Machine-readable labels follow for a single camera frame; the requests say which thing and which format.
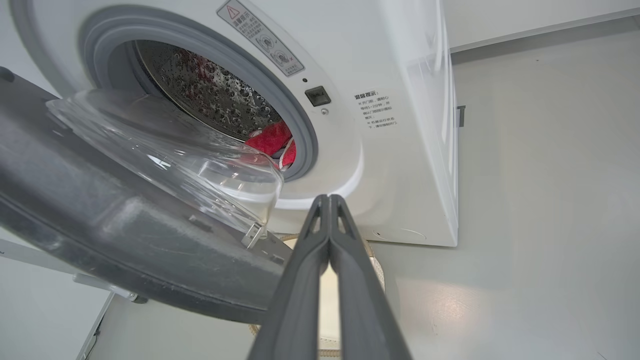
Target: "gray plastic cover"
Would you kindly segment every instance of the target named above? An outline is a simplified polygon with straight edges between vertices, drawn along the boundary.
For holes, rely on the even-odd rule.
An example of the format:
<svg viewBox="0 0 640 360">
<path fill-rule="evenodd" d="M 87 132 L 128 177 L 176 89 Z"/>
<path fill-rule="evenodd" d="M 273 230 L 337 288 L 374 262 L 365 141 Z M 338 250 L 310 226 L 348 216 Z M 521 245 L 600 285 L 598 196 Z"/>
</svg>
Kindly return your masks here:
<svg viewBox="0 0 640 360">
<path fill-rule="evenodd" d="M 205 315 L 261 323 L 291 250 L 195 211 L 47 113 L 0 68 L 0 223 L 84 272 Z"/>
</svg>

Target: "warning sticker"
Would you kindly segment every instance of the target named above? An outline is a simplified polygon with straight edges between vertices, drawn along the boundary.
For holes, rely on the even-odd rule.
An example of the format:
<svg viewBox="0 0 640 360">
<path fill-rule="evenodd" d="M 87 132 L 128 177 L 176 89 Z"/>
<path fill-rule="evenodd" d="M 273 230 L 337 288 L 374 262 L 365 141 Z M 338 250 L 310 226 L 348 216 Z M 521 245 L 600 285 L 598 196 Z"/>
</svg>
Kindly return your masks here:
<svg viewBox="0 0 640 360">
<path fill-rule="evenodd" d="M 394 107 L 391 98 L 381 90 L 371 90 L 354 95 L 358 105 L 358 112 L 362 114 L 369 129 L 396 126 Z"/>
<path fill-rule="evenodd" d="M 218 15 L 249 39 L 286 76 L 305 69 L 289 48 L 238 0 L 227 1 L 218 10 Z"/>
</svg>

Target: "white washing machine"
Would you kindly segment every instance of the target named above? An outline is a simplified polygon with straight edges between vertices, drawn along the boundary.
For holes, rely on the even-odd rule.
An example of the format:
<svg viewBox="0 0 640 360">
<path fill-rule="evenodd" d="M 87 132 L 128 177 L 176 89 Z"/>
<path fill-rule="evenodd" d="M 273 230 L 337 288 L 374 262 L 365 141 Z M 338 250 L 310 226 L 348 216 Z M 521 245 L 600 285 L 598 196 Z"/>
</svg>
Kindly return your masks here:
<svg viewBox="0 0 640 360">
<path fill-rule="evenodd" d="M 176 51 L 246 83 L 291 130 L 297 154 L 271 232 L 297 233 L 314 198 L 336 193 L 365 239 L 457 245 L 458 128 L 439 0 L 1 6 L 0 67 L 18 76 L 0 69 L 0 219 L 47 252 L 152 299 L 261 321 L 291 253 L 281 241 L 269 233 L 246 246 L 246 234 L 125 171 L 45 106 L 118 89 L 165 97 L 209 124 L 145 60 Z"/>
<path fill-rule="evenodd" d="M 457 126 L 439 0 L 9 0 L 3 7 L 26 52 L 7 54 L 3 44 L 0 61 L 19 63 L 2 65 L 27 79 L 38 75 L 22 71 L 38 69 L 48 83 L 36 84 L 56 95 L 153 92 L 131 59 L 135 40 L 193 51 L 254 87 L 298 146 L 270 230 L 299 231 L 316 195 L 338 193 L 364 238 L 456 246 Z M 9 27 L 3 19 L 3 33 Z M 274 48 L 259 45 L 271 37 Z M 330 102 L 314 106 L 305 92 L 315 88 Z"/>
</svg>

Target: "floor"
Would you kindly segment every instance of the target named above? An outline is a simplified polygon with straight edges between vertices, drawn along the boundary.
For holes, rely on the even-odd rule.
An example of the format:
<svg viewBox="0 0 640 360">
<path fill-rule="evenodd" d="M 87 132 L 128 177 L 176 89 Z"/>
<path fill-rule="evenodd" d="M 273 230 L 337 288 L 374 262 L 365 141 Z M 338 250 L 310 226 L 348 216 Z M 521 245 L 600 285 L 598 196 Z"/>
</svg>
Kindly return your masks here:
<svg viewBox="0 0 640 360">
<path fill-rule="evenodd" d="M 640 30 L 456 55 L 457 248 L 376 243 L 415 359 L 637 359 Z M 243 359 L 245 325 L 116 299 L 91 360 Z"/>
</svg>

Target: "warning triangle symbol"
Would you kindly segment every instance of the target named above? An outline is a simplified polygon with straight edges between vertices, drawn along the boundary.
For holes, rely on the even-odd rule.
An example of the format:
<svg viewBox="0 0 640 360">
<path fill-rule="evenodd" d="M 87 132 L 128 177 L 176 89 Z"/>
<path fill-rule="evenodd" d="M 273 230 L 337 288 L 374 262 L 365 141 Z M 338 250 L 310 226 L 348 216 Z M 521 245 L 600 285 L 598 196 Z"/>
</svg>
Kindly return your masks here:
<svg viewBox="0 0 640 360">
<path fill-rule="evenodd" d="M 229 16 L 231 16 L 231 20 L 235 19 L 236 16 L 240 15 L 240 12 L 231 6 L 227 5 L 227 10 L 229 10 Z"/>
</svg>

